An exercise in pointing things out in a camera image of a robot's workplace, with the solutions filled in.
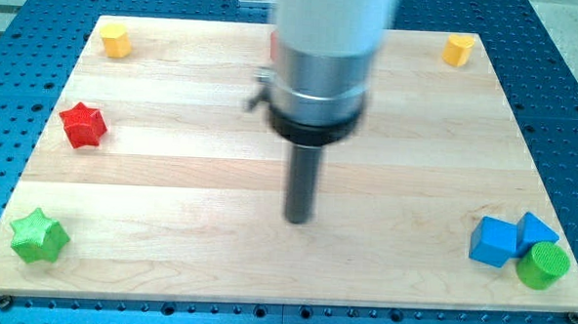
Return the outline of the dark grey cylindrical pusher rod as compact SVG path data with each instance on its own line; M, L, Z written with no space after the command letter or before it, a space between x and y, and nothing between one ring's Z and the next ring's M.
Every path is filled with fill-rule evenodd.
M292 146L284 207L290 223L306 223L312 216L322 152L320 146Z

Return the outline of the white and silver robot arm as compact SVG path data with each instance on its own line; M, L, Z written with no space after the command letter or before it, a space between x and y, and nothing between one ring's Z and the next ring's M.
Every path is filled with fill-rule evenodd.
M257 72L273 130L292 144L284 202L290 223L312 216L321 152L346 138L367 104L369 74L400 0L277 0L272 64Z

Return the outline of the red block behind arm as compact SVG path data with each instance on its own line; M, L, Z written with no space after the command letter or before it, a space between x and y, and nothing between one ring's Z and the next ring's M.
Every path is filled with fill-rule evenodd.
M275 61L277 58L278 49L278 31L274 30L269 39L269 56L271 61Z

